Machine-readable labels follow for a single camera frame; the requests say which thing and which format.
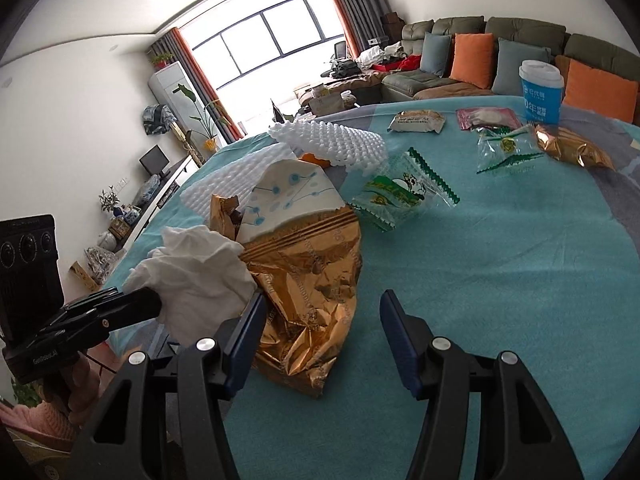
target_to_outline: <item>red box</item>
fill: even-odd
[[[378,72],[391,72],[400,68],[402,61],[396,61],[395,63],[389,63],[387,65],[373,65],[372,70],[378,70]]]

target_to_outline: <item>orange pillow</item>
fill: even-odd
[[[636,81],[571,60],[564,104],[632,123],[637,100]]]
[[[456,51],[450,78],[478,88],[491,88],[494,74],[494,35],[456,34]]]

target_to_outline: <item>white tissue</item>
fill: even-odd
[[[220,324],[242,314],[255,292],[254,279],[238,256],[244,247],[204,225],[162,229],[164,247],[154,249],[122,285],[143,286],[162,300],[158,322],[182,346],[213,337]]]
[[[180,200],[208,222],[212,194],[222,198],[237,195],[242,208],[267,168],[278,160],[288,158],[296,158],[289,146],[272,144],[214,171],[183,191]]]
[[[378,134],[340,124],[306,121],[274,124],[269,134],[286,142],[292,150],[313,153],[329,160],[332,166],[345,166],[347,171],[362,170],[372,174],[388,159],[385,141]]]

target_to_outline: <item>gold foil bag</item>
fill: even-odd
[[[551,158],[561,162],[570,162],[583,168],[595,166],[615,171],[613,162],[607,153],[590,140],[561,126],[539,124],[535,128],[538,146]]]
[[[240,258],[273,303],[254,365],[319,397],[356,310],[357,216],[348,206],[312,213],[247,243]]]

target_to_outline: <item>button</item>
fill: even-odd
[[[2,262],[3,267],[8,269],[14,264],[14,261],[14,246],[12,246],[9,242],[5,242],[4,244],[2,244],[2,248],[0,249],[0,262]]]
[[[24,235],[20,240],[20,256],[26,263],[36,259],[36,239],[33,235]]]
[[[45,253],[49,253],[53,248],[53,238],[49,233],[44,233],[42,238],[40,238],[40,246],[42,247],[42,251]]]

